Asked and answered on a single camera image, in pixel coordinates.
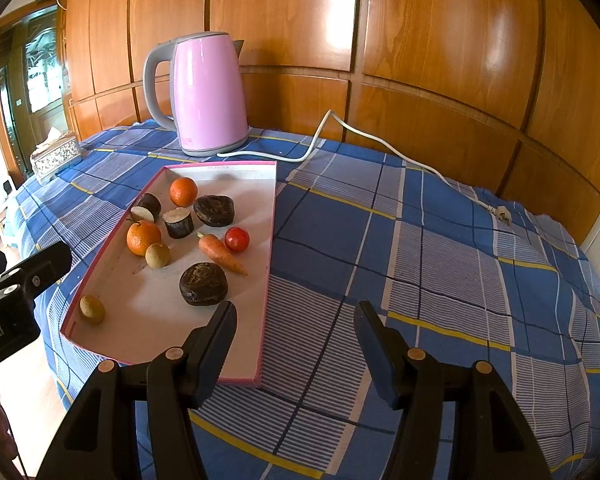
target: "doorway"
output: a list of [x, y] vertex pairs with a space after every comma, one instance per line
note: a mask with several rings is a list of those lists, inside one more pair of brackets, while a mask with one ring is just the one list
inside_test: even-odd
[[37, 10], [0, 30], [0, 102], [23, 180], [31, 154], [54, 127], [68, 127], [62, 107], [62, 69], [56, 51], [57, 7]]

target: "orange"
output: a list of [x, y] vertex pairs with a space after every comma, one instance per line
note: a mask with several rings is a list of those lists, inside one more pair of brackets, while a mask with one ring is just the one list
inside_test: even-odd
[[160, 228], [153, 222], [141, 220], [131, 224], [126, 232], [126, 246], [133, 254], [144, 256], [147, 247], [162, 241]]
[[198, 196], [198, 186], [190, 178], [181, 176], [171, 183], [169, 197], [171, 201], [180, 207], [189, 207]]

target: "pink electric kettle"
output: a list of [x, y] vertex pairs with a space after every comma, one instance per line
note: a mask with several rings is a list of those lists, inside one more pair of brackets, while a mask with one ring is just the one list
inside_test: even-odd
[[[146, 57], [142, 87], [149, 113], [160, 126], [176, 130], [187, 155], [231, 152], [247, 139], [238, 55], [242, 41], [226, 32], [197, 32], [158, 44]], [[171, 61], [173, 120], [155, 97], [155, 69]]]

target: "kettle base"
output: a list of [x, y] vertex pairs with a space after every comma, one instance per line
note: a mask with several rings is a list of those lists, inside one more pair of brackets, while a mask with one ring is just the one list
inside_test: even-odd
[[225, 146], [219, 146], [218, 148], [211, 148], [206, 150], [185, 150], [182, 149], [187, 155], [190, 156], [213, 156], [216, 153], [229, 153], [237, 148], [240, 148], [246, 141], [249, 135], [245, 135], [243, 138], [238, 140], [237, 142], [232, 142], [231, 144], [227, 144]]

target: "white power cord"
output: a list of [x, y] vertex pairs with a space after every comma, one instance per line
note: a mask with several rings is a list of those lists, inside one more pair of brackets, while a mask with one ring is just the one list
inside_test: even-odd
[[[322, 129], [324, 128], [324, 125], [326, 124], [326, 122], [330, 116], [333, 117], [334, 119], [336, 119], [336, 121], [338, 121], [341, 124], [341, 126], [346, 128], [350, 132], [353, 132], [362, 137], [366, 137], [367, 139], [371, 139], [371, 140], [375, 140], [376, 142], [379, 142], [384, 147], [386, 147], [389, 150], [391, 150], [392, 152], [394, 152], [395, 155], [399, 156], [402, 160], [405, 160], [407, 162], [410, 162], [411, 164], [419, 166], [419, 167], [423, 168], [424, 170], [430, 171], [431, 173], [440, 177], [440, 179], [442, 179], [442, 181], [445, 184], [447, 184], [449, 187], [451, 187], [452, 189], [455, 189], [449, 183], [449, 181], [435, 168], [427, 166], [426, 164], [422, 164], [421, 162], [418, 162], [417, 160], [413, 160], [412, 158], [409, 158], [408, 156], [403, 155], [398, 150], [396, 150], [392, 145], [390, 145], [388, 142], [386, 142], [385, 140], [379, 139], [379, 137], [375, 137], [371, 134], [368, 134], [368, 133], [362, 132], [361, 130], [356, 129], [353, 126], [349, 126], [346, 122], [344, 122], [341, 118], [339, 118], [332, 110], [329, 110], [329, 111], [327, 111], [327, 113], [325, 113], [324, 117], [320, 121], [320, 124], [318, 125], [318, 129], [314, 133], [314, 138], [311, 140], [309, 147], [307, 148], [306, 152], [304, 152], [304, 155], [299, 158], [288, 158], [286, 156], [273, 155], [271, 153], [249, 152], [249, 151], [218, 153], [218, 156], [228, 157], [228, 156], [238, 156], [238, 155], [256, 155], [256, 156], [263, 156], [265, 158], [273, 158], [274, 160], [280, 160], [281, 162], [304, 162], [305, 160], [307, 160], [307, 157], [309, 157], [309, 155], [311, 155], [311, 153], [315, 149], [315, 145], [318, 142], [318, 137], [320, 137], [320, 133], [322, 132]], [[470, 196], [468, 196], [467, 198], [469, 200], [471, 200], [472, 202], [477, 203], [477, 205], [485, 208], [489, 213], [494, 215], [498, 220], [501, 220], [504, 223], [506, 223], [507, 225], [510, 225], [511, 213], [509, 213], [509, 211], [507, 210], [506, 207], [504, 207], [504, 206], [493, 207], [493, 206], [490, 206], [489, 204], [484, 203], [482, 200], [479, 200], [477, 198], [472, 198]]]

